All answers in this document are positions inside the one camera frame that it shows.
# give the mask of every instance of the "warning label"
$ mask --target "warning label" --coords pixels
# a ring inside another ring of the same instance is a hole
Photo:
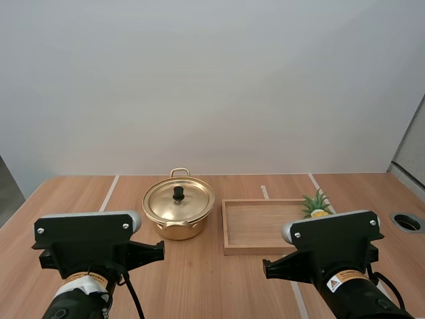
[[[357,270],[343,270],[338,272],[335,276],[332,276],[332,278],[329,279],[326,285],[331,292],[335,292],[344,282],[352,279],[368,280],[368,278],[364,274]]]
[[[84,276],[87,276],[87,272],[76,272],[75,274],[72,274],[67,279],[65,279],[64,284],[82,278]],[[96,279],[96,281],[99,282],[104,288],[106,288],[106,286],[108,285],[108,281],[106,280],[106,278],[100,276],[99,274],[91,272],[90,277]]]

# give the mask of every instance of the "black cable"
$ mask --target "black cable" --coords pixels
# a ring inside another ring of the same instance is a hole
[[[412,181],[414,181],[416,184],[418,184],[418,186],[421,187],[425,191],[425,185],[423,183],[421,183],[421,181],[419,179],[417,179],[416,177],[414,177],[411,173],[406,171],[406,169],[404,167],[402,167],[399,163],[396,163],[395,161],[391,161],[391,164],[394,165],[395,167],[397,167],[401,172],[406,174],[407,177],[409,177]]]
[[[137,294],[135,293],[134,287],[131,284],[130,275],[129,275],[127,269],[125,269],[120,264],[114,263],[113,261],[95,261],[94,263],[92,263],[88,267],[87,275],[90,274],[90,269],[96,264],[101,264],[101,265],[104,265],[106,267],[112,268],[112,269],[118,271],[122,275],[124,282],[119,282],[119,283],[117,283],[117,285],[122,286],[124,283],[127,285],[128,291],[130,292],[131,297],[133,298],[133,301],[134,301],[134,304],[135,304],[135,307],[137,309],[137,313],[139,314],[140,319],[145,319],[145,315],[143,314],[143,310],[141,309],[141,304],[140,304],[139,298],[137,297]]]
[[[403,298],[401,297],[401,294],[398,292],[397,288],[395,287],[395,285],[392,284],[392,282],[383,274],[381,274],[380,272],[375,271],[373,273],[376,277],[378,277],[379,279],[381,279],[388,287],[390,287],[390,289],[392,290],[392,292],[396,295],[398,303],[400,304],[400,308],[401,309],[406,309],[404,307],[404,301]]]

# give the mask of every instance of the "white tape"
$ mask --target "white tape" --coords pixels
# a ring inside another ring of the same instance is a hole
[[[108,191],[108,193],[106,194],[105,200],[104,200],[104,202],[102,203],[102,206],[100,206],[99,211],[105,211],[106,205],[108,204],[109,199],[111,198],[112,193],[114,192],[115,186],[117,185],[117,182],[118,182],[118,179],[119,179],[119,178],[120,178],[120,176],[119,176],[119,175],[115,176],[115,178],[114,178],[114,180],[113,180],[113,182],[112,182],[112,184],[111,184],[111,187],[109,188],[109,191]]]
[[[263,191],[264,199],[270,199],[268,197],[267,189],[265,185],[261,185],[261,190]],[[298,282],[291,281],[292,290],[294,291],[295,300],[297,301],[299,315],[301,319],[309,319],[307,309],[305,308],[304,299],[299,290]]]
[[[264,199],[269,199],[265,185],[261,185],[261,190],[263,191]]]
[[[95,278],[91,276],[84,276],[64,284],[59,288],[54,297],[56,298],[56,296],[74,289],[80,289],[84,294],[87,295],[91,294],[92,292],[105,292],[106,294],[102,295],[102,298],[108,302],[108,291]]]

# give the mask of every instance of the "cable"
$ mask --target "cable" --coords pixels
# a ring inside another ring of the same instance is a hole
[[[401,294],[398,292],[397,288],[395,287],[395,285],[392,284],[392,282],[383,274],[381,274],[380,272],[375,271],[373,273],[376,277],[378,277],[379,279],[381,279],[388,287],[390,287],[390,289],[392,290],[392,292],[396,295],[398,303],[400,304],[400,308],[401,309],[406,309],[404,307],[404,301],[403,298],[401,297]]]
[[[137,313],[139,314],[140,319],[145,319],[145,315],[143,314],[143,310],[141,309],[141,304],[140,304],[139,298],[137,297],[137,294],[135,293],[134,287],[131,284],[130,275],[129,275],[127,269],[125,269],[120,264],[114,263],[113,261],[95,261],[88,267],[87,274],[90,274],[90,269],[96,264],[101,264],[101,265],[104,265],[106,267],[112,268],[112,269],[118,271],[122,275],[124,282],[119,282],[119,283],[117,283],[117,285],[122,286],[122,285],[124,285],[124,283],[127,285],[128,291],[130,292],[131,297],[133,298],[133,301],[134,301],[134,304],[135,304],[135,307],[137,309]]]

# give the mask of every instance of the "pot lid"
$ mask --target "pot lid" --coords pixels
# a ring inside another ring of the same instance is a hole
[[[176,171],[186,171],[187,176],[173,177]],[[152,186],[143,198],[143,209],[157,223],[168,221],[198,221],[213,208],[213,189],[200,179],[191,177],[189,170],[176,168],[170,178]]]

